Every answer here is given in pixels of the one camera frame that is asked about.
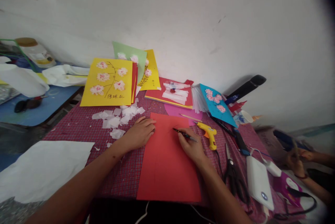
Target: table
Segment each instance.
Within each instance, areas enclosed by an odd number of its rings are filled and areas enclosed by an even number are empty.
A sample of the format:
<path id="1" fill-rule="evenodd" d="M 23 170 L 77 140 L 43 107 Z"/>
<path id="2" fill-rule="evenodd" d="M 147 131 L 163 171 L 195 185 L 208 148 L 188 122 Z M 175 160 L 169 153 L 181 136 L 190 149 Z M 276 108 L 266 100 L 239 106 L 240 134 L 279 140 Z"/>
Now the table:
<path id="1" fill-rule="evenodd" d="M 165 111 L 164 104 L 162 102 L 154 101 L 151 99 L 144 98 L 145 91 L 140 91 L 138 94 L 139 102 L 138 107 L 143 107 L 146 111 L 144 116 L 150 117 L 150 113 L 160 113 L 167 115 Z M 80 141 L 80 142 L 95 142 L 94 147 L 100 148 L 96 151 L 92 148 L 91 154 L 88 158 L 87 164 L 91 163 L 95 158 L 102 154 L 106 149 L 106 143 L 113 143 L 109 133 L 110 129 L 102 129 L 102 120 L 92 120 L 91 116 L 95 113 L 101 112 L 103 110 L 112 110 L 115 106 L 93 106 L 93 107 L 80 107 L 79 103 L 74 107 L 43 139 L 47 141 L 57 141 L 57 140 L 68 140 L 68 141 Z M 122 125 L 119 127 L 122 130 L 128 130 L 134 122 L 140 118 L 140 115 L 136 115 L 127 125 Z M 219 174 L 224 174 L 226 170 L 226 151 L 225 143 L 228 143 L 229 149 L 231 151 L 231 156 L 234 159 L 235 164 L 237 163 L 245 183 L 246 181 L 246 159 L 242 156 L 235 144 L 233 143 L 232 137 L 222 129 L 205 113 L 203 114 L 202 121 L 204 124 L 211 126 L 217 130 L 217 135 L 215 136 L 217 150 L 220 155 L 222 171 L 219 170 L 219 164 L 217 156 L 213 151 L 208 148 L 208 140 L 203 137 L 204 131 L 199 129 L 197 126 L 191 126 L 192 130 L 202 136 L 202 143 L 205 149 L 206 155 L 211 159 L 213 165 L 216 167 Z M 262 142 L 258 138 L 254 129 L 251 125 L 240 126 L 239 131 L 247 146 L 257 148 L 261 152 L 268 154 L 266 148 L 263 146 Z M 142 167 L 142 159 L 144 154 L 144 148 L 140 148 L 127 153 L 123 159 L 118 163 L 117 166 L 111 171 L 111 173 L 106 177 L 103 185 L 100 187 L 97 197 L 113 197 L 119 199 L 135 199 L 137 194 L 137 189 L 140 180 L 140 173 Z M 259 153 L 253 155 L 258 160 L 261 160 Z M 275 205 L 275 213 L 284 213 L 284 204 L 281 198 L 274 192 L 271 188 L 273 201 Z M 252 210 L 250 218 L 257 222 L 262 223 L 265 220 L 265 216 L 262 212 L 261 205 L 256 202 L 253 198 L 251 199 L 251 205 L 248 209 L 241 201 L 240 204 L 246 211 Z M 206 194 L 204 194 L 203 206 L 208 206 L 208 200 Z M 289 206 L 290 212 L 300 211 L 302 208 L 296 208 Z M 272 218 L 274 213 L 271 212 L 269 217 Z M 289 222 L 301 219 L 303 216 L 297 216 L 295 218 L 290 218 Z"/>
<path id="2" fill-rule="evenodd" d="M 41 105 L 35 109 L 27 109 L 25 112 L 14 112 L 15 105 L 28 97 L 20 94 L 15 98 L 0 105 L 0 122 L 19 126 L 37 126 L 53 117 L 62 106 L 73 99 L 81 86 L 59 87 L 50 85 Z"/>

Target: yellow greeting card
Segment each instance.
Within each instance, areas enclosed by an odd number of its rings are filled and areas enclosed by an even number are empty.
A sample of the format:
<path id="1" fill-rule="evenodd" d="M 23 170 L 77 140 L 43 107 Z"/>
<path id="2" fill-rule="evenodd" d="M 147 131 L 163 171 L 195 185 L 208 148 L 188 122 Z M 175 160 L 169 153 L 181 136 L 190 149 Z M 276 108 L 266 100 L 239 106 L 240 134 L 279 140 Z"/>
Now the yellow greeting card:
<path id="1" fill-rule="evenodd" d="M 161 87 L 158 77 L 158 69 L 154 50 L 146 50 L 147 60 L 144 68 L 144 75 L 138 86 L 141 86 L 141 90 L 158 90 Z"/>
<path id="2" fill-rule="evenodd" d="M 80 106 L 131 105 L 133 62 L 95 58 Z"/>

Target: hand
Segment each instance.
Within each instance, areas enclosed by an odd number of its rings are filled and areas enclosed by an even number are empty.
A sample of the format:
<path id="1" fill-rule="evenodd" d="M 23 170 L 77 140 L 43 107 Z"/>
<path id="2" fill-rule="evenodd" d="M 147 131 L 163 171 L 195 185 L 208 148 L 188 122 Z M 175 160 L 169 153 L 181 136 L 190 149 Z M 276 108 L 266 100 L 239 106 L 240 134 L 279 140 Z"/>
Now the hand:
<path id="1" fill-rule="evenodd" d="M 198 142 L 194 142 L 189 139 L 186 140 L 181 133 L 178 133 L 179 142 L 181 144 L 181 147 L 186 152 L 188 157 L 190 157 L 190 159 L 193 160 L 193 162 L 196 165 L 204 162 L 204 160 L 206 160 L 207 157 L 205 153 L 203 152 L 201 137 L 195 134 L 189 128 L 179 128 L 178 130 L 181 132 L 187 133 L 188 135 L 190 135 L 191 137 L 194 137 L 198 141 Z"/>
<path id="2" fill-rule="evenodd" d="M 135 124 L 120 138 L 126 152 L 143 147 L 148 142 L 149 138 L 155 132 L 156 123 L 153 119 L 140 117 Z"/>
<path id="3" fill-rule="evenodd" d="M 304 161 L 312 162 L 314 160 L 314 152 L 299 148 L 298 153 L 299 156 L 304 158 Z"/>
<path id="4" fill-rule="evenodd" d="M 298 160 L 295 157 L 295 154 L 296 152 L 294 148 L 292 148 L 292 150 L 289 151 L 286 155 L 286 164 L 296 176 L 304 177 L 305 176 L 304 165 L 301 160 Z"/>

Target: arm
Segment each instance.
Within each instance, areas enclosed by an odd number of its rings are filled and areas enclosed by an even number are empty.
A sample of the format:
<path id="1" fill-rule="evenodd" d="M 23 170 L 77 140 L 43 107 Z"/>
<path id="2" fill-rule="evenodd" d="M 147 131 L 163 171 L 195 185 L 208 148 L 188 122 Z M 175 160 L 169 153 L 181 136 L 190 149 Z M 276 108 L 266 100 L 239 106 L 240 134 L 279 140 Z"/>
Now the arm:
<path id="1" fill-rule="evenodd" d="M 178 129 L 194 137 L 198 142 L 186 141 L 181 133 L 178 133 L 179 141 L 186 154 L 198 167 L 209 194 L 214 213 L 219 223 L 252 223 L 237 199 L 231 194 L 224 184 L 209 158 L 203 152 L 201 138 L 191 129 Z"/>
<path id="2" fill-rule="evenodd" d="M 319 152 L 310 152 L 304 149 L 298 149 L 299 156 L 305 158 L 306 161 L 316 162 L 321 165 L 335 169 L 335 157 L 329 154 Z"/>
<path id="3" fill-rule="evenodd" d="M 70 223 L 88 206 L 99 186 L 116 163 L 127 152 L 144 146 L 154 133 L 156 121 L 139 118 L 127 133 L 115 141 L 110 148 L 76 174 L 26 223 Z"/>
<path id="4" fill-rule="evenodd" d="M 306 158 L 306 155 L 301 155 L 301 151 L 299 150 L 299 155 Z M 301 162 L 301 160 L 297 160 L 295 157 L 295 150 L 292 149 L 290 152 L 287 153 L 286 156 L 286 163 L 287 166 L 293 171 L 293 173 L 298 177 L 304 177 L 305 176 L 305 170 L 304 165 Z M 300 179 L 305 186 L 313 193 L 315 194 L 320 200 L 322 200 L 323 203 L 326 205 L 329 205 L 332 202 L 332 195 L 325 190 L 323 187 L 321 187 L 318 183 L 316 183 L 311 178 L 306 179 Z"/>

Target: red plaid tablecloth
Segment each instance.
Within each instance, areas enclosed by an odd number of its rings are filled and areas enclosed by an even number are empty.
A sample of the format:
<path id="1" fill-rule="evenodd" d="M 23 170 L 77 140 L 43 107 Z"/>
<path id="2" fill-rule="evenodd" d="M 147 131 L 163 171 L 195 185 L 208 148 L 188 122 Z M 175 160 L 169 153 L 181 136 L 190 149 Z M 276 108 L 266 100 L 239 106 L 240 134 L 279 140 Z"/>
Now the red plaid tablecloth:
<path id="1" fill-rule="evenodd" d="M 140 91 L 137 96 L 139 98 L 138 107 L 143 107 L 146 110 L 145 113 L 141 116 L 144 115 L 149 118 L 151 112 L 167 115 L 164 104 L 162 102 L 144 98 L 144 95 L 145 91 Z M 113 143 L 115 141 L 112 140 L 109 134 L 111 132 L 110 129 L 102 129 L 102 120 L 92 120 L 91 116 L 104 110 L 113 110 L 114 107 L 116 106 L 80 107 L 78 104 L 54 127 L 52 132 L 49 132 L 45 136 L 43 140 L 95 142 L 94 147 L 100 148 L 100 150 L 96 151 L 95 148 L 92 148 L 91 154 L 87 161 L 87 164 L 89 164 L 107 149 L 107 143 Z M 137 114 L 131 121 L 129 121 L 127 125 L 122 125 L 120 129 L 127 131 L 138 118 L 140 118 L 140 115 Z M 233 138 L 225 131 L 223 131 L 212 119 L 210 119 L 206 113 L 203 114 L 202 121 L 204 124 L 209 125 L 210 127 L 217 130 L 215 141 L 220 155 L 221 167 L 223 169 L 221 172 L 219 171 L 217 155 L 213 151 L 209 150 L 208 139 L 203 136 L 205 132 L 197 126 L 191 126 L 191 128 L 194 132 L 202 136 L 202 143 L 205 149 L 205 153 L 212 160 L 212 163 L 216 167 L 218 173 L 220 175 L 225 173 L 227 159 L 225 143 L 228 143 L 234 163 L 238 164 L 238 167 L 240 168 L 241 174 L 244 176 L 245 183 L 247 185 L 246 159 L 245 156 L 242 156 L 236 149 Z M 239 131 L 248 147 L 259 149 L 261 152 L 268 154 L 251 125 L 240 126 Z M 135 199 L 140 180 L 143 154 L 144 147 L 127 153 L 122 161 L 119 162 L 118 165 L 106 177 L 104 183 L 101 185 L 97 193 L 97 197 Z M 254 152 L 253 156 L 258 160 L 261 160 L 260 154 L 258 152 Z M 283 201 L 273 189 L 271 190 L 275 205 L 274 212 L 284 213 L 285 208 Z M 261 205 L 253 198 L 251 199 L 249 208 L 241 201 L 240 203 L 246 211 L 252 210 L 253 213 L 250 215 L 250 217 L 253 221 L 261 223 L 265 220 Z M 202 204 L 207 205 L 206 196 L 204 197 L 204 202 Z M 290 212 L 299 210 L 302 209 L 289 206 Z M 303 216 L 297 216 L 294 219 L 290 218 L 289 222 L 301 218 L 303 218 Z"/>

